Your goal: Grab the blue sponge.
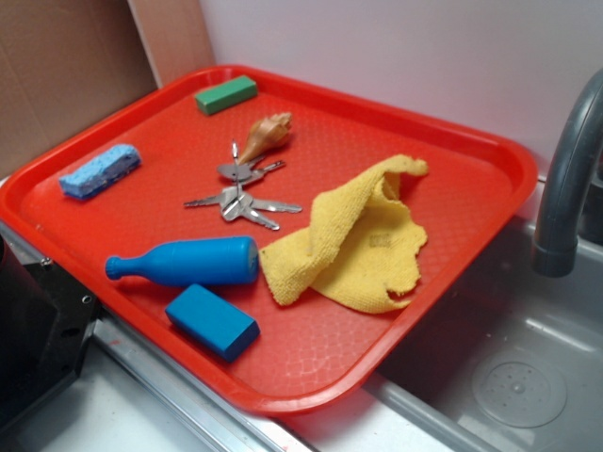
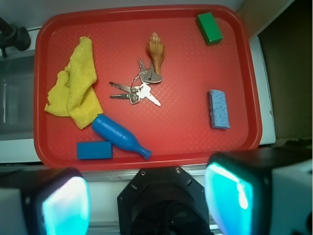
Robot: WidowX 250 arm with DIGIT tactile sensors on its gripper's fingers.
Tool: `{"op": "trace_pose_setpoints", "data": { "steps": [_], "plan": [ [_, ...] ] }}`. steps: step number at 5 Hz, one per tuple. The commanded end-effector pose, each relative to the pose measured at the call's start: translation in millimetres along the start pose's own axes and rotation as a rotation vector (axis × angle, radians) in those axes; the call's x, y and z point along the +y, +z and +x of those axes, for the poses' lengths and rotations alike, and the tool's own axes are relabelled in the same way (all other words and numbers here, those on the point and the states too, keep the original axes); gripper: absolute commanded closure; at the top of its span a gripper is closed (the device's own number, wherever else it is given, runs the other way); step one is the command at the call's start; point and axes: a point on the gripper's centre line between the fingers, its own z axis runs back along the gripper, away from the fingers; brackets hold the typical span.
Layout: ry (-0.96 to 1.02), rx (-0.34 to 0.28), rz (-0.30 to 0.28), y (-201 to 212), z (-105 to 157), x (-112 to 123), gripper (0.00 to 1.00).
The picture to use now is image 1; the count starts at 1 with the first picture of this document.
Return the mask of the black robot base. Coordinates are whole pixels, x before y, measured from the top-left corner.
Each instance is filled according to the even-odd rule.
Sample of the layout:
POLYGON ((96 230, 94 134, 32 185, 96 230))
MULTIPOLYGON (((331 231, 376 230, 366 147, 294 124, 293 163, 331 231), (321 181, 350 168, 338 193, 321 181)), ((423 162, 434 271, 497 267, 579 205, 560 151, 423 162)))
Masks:
POLYGON ((1 431, 81 373, 97 297, 55 263, 23 264, 1 241, 1 431))

